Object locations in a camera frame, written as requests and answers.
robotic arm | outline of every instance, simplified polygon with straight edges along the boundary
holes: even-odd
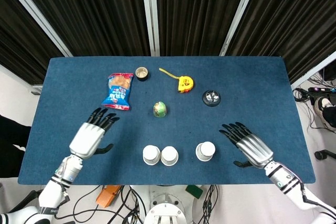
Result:
[[[101,119],[107,109],[96,109],[78,130],[70,144],[71,155],[64,158],[38,198],[39,207],[26,207],[11,214],[0,215],[3,224],[50,224],[60,206],[70,200],[67,189],[82,169],[82,160],[92,155],[104,154],[112,149],[97,148],[105,132],[119,118],[111,113]]]
[[[301,210],[320,207],[323,209],[312,224],[336,223],[336,209],[318,199],[303,184],[302,180],[289,168],[273,161],[271,149],[242,123],[223,124],[226,129],[219,130],[239,148],[247,157],[248,162],[235,161],[239,167],[254,166],[264,169],[266,176]]]

white floor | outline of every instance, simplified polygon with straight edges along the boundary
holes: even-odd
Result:
[[[301,87],[307,89],[311,85],[304,83]],[[30,94],[26,86],[21,85],[8,75],[0,72],[0,114],[11,118],[21,124],[31,125],[33,122],[39,96]],[[313,153],[322,149],[336,151],[336,136],[326,130],[308,129],[307,108],[303,103],[298,103],[298,112],[306,138],[307,146],[316,174],[316,183],[308,185],[308,188],[326,203],[336,206],[336,160],[327,158],[317,161]],[[316,117],[316,123],[321,126],[321,122]],[[16,178],[1,179],[0,183],[0,212],[9,211],[19,203],[32,189],[39,190],[41,186],[25,186],[17,184]],[[59,216],[72,213],[72,208],[76,200],[88,193],[94,186],[72,186],[69,189],[71,201],[61,207]],[[259,223],[259,224],[305,224],[310,223],[317,214],[313,210],[301,211],[287,199],[273,185],[223,185],[220,186],[220,198],[211,217],[210,223]],[[92,209],[95,207],[95,198],[100,190],[81,201],[76,208],[80,210]],[[116,210],[120,206],[117,201],[108,209]],[[194,205],[194,218],[198,220],[202,202]],[[83,214],[78,217],[85,220]],[[87,223],[106,223],[111,218],[111,213],[98,212],[94,218]],[[53,223],[65,223],[72,218],[55,220]],[[113,223],[121,223],[117,218]]]

green object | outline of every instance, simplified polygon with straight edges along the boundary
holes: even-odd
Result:
[[[195,185],[188,185],[185,189],[188,193],[190,193],[192,196],[194,196],[196,199],[200,199],[203,190]]]
[[[153,107],[153,113],[157,118],[167,115],[167,108],[163,102],[157,102]]]

toy egg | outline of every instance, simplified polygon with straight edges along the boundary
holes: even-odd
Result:
[[[157,118],[167,115],[167,108],[163,102],[157,102],[153,107],[153,113]]]

black striped curtain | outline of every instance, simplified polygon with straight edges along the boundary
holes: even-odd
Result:
[[[33,0],[74,56],[149,56],[143,0]]]
[[[61,52],[18,0],[0,5],[0,64],[30,84],[42,84],[49,59]]]
[[[240,0],[157,0],[161,56],[219,55]]]
[[[336,51],[336,0],[250,0],[226,55],[282,56],[291,82]]]

